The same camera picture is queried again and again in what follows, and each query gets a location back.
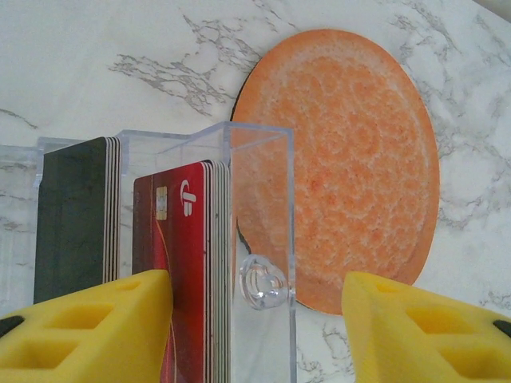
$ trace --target acrylic card holder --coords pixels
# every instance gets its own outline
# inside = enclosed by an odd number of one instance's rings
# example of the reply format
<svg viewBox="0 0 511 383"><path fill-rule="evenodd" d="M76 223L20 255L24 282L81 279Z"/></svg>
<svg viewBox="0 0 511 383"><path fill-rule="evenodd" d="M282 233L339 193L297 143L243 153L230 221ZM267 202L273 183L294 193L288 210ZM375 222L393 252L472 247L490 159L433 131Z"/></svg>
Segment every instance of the acrylic card holder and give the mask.
<svg viewBox="0 0 511 383"><path fill-rule="evenodd" d="M192 135L122 131L117 137L122 155L120 276L131 274L134 180L197 161L224 162L231 171L232 196L231 381L295 383L292 131L225 122ZM26 225L20 231L6 225L0 229L6 250L0 255L0 314L32 303L43 155L77 142L41 138L36 148L0 147L0 172L12 178L15 189L1 201L22 212L12 227Z"/></svg>

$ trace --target red card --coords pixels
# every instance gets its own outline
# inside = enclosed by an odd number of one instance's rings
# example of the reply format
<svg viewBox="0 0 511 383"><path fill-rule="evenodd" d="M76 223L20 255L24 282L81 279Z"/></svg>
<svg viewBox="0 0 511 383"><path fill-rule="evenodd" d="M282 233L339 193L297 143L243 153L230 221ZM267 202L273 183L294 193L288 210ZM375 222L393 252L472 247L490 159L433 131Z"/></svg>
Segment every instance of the red card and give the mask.
<svg viewBox="0 0 511 383"><path fill-rule="evenodd" d="M167 268L174 306L162 383L203 383L205 176L195 163L135 181L133 273Z"/></svg>

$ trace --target yellow foam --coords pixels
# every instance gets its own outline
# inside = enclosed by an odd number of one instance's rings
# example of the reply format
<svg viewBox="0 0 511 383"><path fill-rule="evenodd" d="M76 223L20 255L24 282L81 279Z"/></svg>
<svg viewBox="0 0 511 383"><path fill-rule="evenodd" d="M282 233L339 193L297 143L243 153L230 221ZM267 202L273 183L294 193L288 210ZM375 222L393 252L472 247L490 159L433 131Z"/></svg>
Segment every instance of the yellow foam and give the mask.
<svg viewBox="0 0 511 383"><path fill-rule="evenodd" d="M157 382L171 313L166 270L11 313L25 321L0 338L0 381Z"/></svg>
<svg viewBox="0 0 511 383"><path fill-rule="evenodd" d="M381 278L351 272L343 313L358 383L511 382L510 318Z"/></svg>

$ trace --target marble surface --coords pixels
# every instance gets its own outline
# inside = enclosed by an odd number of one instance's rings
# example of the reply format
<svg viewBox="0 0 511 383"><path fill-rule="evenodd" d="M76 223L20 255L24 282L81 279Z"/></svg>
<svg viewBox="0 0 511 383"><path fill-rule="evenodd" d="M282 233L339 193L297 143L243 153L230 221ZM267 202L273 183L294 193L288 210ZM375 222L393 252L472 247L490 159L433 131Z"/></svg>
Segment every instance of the marble surface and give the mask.
<svg viewBox="0 0 511 383"><path fill-rule="evenodd" d="M0 2L0 141L196 132L229 118L272 46L320 27L389 51L434 122L441 204L416 286L511 315L511 24L475 2ZM29 196L8 176L33 171L24 166L0 167L0 239L29 230L16 212ZM3 251L14 246L0 241ZM27 267L0 273L0 287L24 281ZM299 382L354 381L342 318L299 306L297 327Z"/></svg>

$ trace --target orange pad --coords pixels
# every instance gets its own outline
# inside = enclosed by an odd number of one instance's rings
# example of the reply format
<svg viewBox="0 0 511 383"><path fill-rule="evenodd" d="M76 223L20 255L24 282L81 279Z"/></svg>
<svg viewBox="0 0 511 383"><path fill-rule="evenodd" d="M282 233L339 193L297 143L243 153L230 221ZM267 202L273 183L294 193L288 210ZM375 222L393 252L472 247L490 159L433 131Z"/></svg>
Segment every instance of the orange pad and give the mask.
<svg viewBox="0 0 511 383"><path fill-rule="evenodd" d="M416 280L438 214L438 153L421 97L392 56L341 30L297 34L257 64L232 119L294 129L301 303L341 314L349 270ZM267 155L266 166L272 157ZM250 171L261 163L242 166ZM272 185L258 188L275 198ZM248 222L251 215L277 212L261 212L254 203L236 214ZM263 226L241 231L253 252L275 251Z"/></svg>

